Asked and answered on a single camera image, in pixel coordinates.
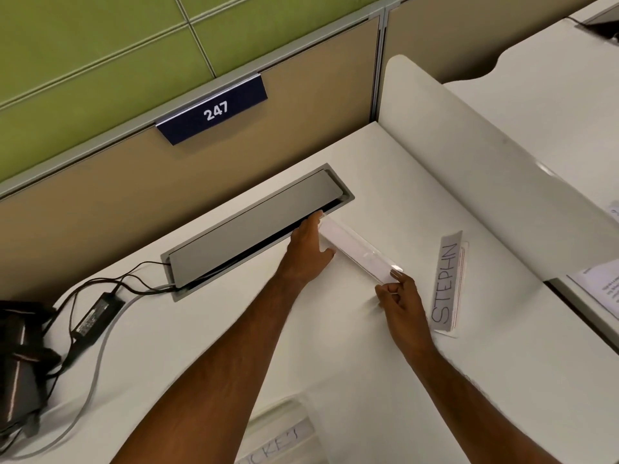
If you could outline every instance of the desk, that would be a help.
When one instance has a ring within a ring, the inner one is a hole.
[[[619,3],[598,0],[584,22]],[[447,86],[583,195],[619,199],[619,47],[564,19],[508,49],[488,75]],[[556,284],[619,347],[619,320],[568,277]]]
[[[469,242],[460,337],[440,337],[448,358],[517,425],[567,463],[619,459],[619,357],[378,124],[373,123],[191,221],[96,275],[117,276],[329,163],[355,199],[332,218],[352,227],[415,277],[429,305],[441,236]],[[119,320],[94,403],[63,445],[32,462],[84,456],[108,463],[163,391],[251,302],[287,241],[267,249],[178,303],[146,297]],[[160,266],[138,272],[166,282]],[[455,439],[389,337],[375,282],[337,254],[302,292],[275,350],[255,413],[301,394],[333,462],[466,463]],[[77,302],[74,319],[103,291]],[[129,296],[121,290],[123,296]],[[68,312],[50,345],[68,347]],[[42,432],[19,453],[64,429],[83,402],[97,348],[63,375]]]

